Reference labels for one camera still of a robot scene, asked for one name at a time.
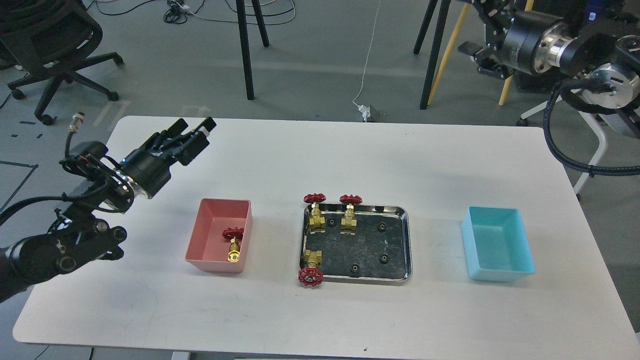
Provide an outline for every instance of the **brass valve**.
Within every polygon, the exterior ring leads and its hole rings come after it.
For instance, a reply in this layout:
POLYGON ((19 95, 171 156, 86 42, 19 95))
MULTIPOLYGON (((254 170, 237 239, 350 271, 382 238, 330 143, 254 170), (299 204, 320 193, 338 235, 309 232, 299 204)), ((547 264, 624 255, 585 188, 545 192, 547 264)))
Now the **brass valve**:
POLYGON ((324 274, 318 270, 322 263, 322 251, 305 251, 305 257, 303 258, 305 267, 298 272, 298 280, 305 286, 311 285, 315 287, 322 283, 324 274))
POLYGON ((342 220, 340 220, 340 233, 344 234, 348 232, 353 234, 353 231, 356 230, 356 225, 358 225, 358 220, 356 220, 355 207, 348 204, 347 210, 344 212, 342 220))
POLYGON ((237 263, 240 260, 240 241, 242 240, 244 234, 244 227, 238 229, 228 227, 226 230, 222 232, 222 237, 229 240, 231 243, 229 245, 229 253, 227 256, 227 260, 232 263, 237 263))
POLYGON ((356 220, 355 205, 362 203, 362 198, 358 195, 343 195, 340 197, 340 202, 347 206, 344 216, 340 220, 340 234, 355 235, 356 220))
POLYGON ((236 238, 231 239, 231 245, 229 245, 229 254, 227 259, 232 263, 237 263, 240 260, 240 245, 236 238))
POLYGON ((318 203, 315 202, 311 204, 311 216, 309 216, 309 230, 313 234, 315 232, 321 231, 324 232, 324 216, 320 212, 320 207, 318 203))
POLYGON ((325 201, 326 197, 322 193, 308 194, 303 199, 307 204, 311 204, 311 213, 309 214, 309 233, 324 232, 325 219, 320 212, 319 203, 325 201))
POLYGON ((322 264, 322 250, 318 251, 305 251, 305 264, 308 268, 319 268, 322 264))

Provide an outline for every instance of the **metal tray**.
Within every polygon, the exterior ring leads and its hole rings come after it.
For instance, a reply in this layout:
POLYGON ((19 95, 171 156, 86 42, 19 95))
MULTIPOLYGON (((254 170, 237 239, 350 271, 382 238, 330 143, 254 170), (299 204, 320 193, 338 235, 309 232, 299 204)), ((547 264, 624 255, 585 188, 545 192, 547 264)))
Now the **metal tray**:
POLYGON ((346 205, 319 203, 326 219, 324 232, 310 233, 308 218, 311 205, 305 208, 300 268, 305 267, 308 250, 322 250, 320 271, 324 281, 401 284, 412 274, 409 221, 406 211, 398 206, 355 205, 358 220, 355 233, 341 233, 340 220, 346 205), (352 266, 358 271, 353 273, 352 266))

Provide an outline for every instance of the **chair base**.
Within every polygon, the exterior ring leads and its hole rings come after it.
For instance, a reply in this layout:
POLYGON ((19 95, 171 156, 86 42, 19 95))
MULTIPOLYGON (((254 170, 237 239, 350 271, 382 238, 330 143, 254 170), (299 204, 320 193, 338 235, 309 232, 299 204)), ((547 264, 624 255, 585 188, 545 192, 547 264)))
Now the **chair base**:
POLYGON ((20 86, 24 86, 24 85, 29 85, 29 84, 33 84, 33 83, 37 83, 43 80, 47 80, 49 79, 49 82, 47 83, 47 86, 45 87, 44 93, 42 94, 42 96, 40 97, 40 101, 38 102, 38 106, 36 106, 36 110, 34 111, 34 115, 35 117, 44 125, 51 125, 54 122, 55 118, 52 118, 49 115, 46 115, 44 113, 45 109, 47 108, 47 106, 49 105, 49 103, 51 102, 51 99, 53 98, 53 95, 55 95, 56 91, 58 91, 58 88, 60 87, 60 84, 62 83, 62 81, 66 81, 67 83, 72 83, 73 81, 77 81, 79 84, 82 84, 84 86, 87 86, 89 88, 92 88, 96 91, 99 91, 105 95, 107 95, 107 98, 110 101, 117 101, 119 96, 118 93, 116 92, 112 92, 109 89, 107 89, 106 87, 80 75, 77 73, 77 71, 87 68, 89 66, 93 66, 96 65, 98 63, 102 63, 108 60, 113 60, 113 62, 116 63, 116 65, 120 65, 123 63, 122 61, 122 57, 120 55, 118 55, 118 53, 108 53, 108 54, 104 54, 104 55, 98 55, 98 56, 93 56, 91 58, 87 58, 84 61, 82 61, 80 64, 78 64, 77 66, 75 66, 73 69, 69 70, 69 71, 61 71, 59 74, 51 77, 51 78, 45 78, 42 76, 32 76, 32 75, 28 75, 22 79, 16 80, 16 81, 12 81, 11 83, 8 83, 7 86, 9 87, 9 89, 11 90, 11 93, 13 95, 13 97, 17 100, 23 99, 24 98, 24 94, 22 93, 22 91, 20 91, 18 89, 18 87, 20 86))

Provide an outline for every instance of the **blue bin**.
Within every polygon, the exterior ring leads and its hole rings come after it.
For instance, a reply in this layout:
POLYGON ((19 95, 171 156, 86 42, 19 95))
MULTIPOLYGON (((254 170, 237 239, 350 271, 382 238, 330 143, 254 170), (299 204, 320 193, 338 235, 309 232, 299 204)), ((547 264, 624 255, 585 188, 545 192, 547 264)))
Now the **blue bin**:
POLYGON ((462 240, 473 280, 511 282, 536 272, 517 209, 469 206, 462 240))

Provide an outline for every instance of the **pink bin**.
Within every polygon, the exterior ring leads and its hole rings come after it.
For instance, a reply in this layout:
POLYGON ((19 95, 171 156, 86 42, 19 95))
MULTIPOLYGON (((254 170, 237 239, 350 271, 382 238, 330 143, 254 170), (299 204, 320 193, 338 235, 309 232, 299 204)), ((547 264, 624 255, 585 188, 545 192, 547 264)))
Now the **pink bin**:
POLYGON ((251 222, 249 200, 202 199, 184 259, 202 271, 242 272, 249 247, 251 222), (222 232, 228 227, 244 227, 240 257, 235 263, 227 259, 230 243, 222 237, 222 232))

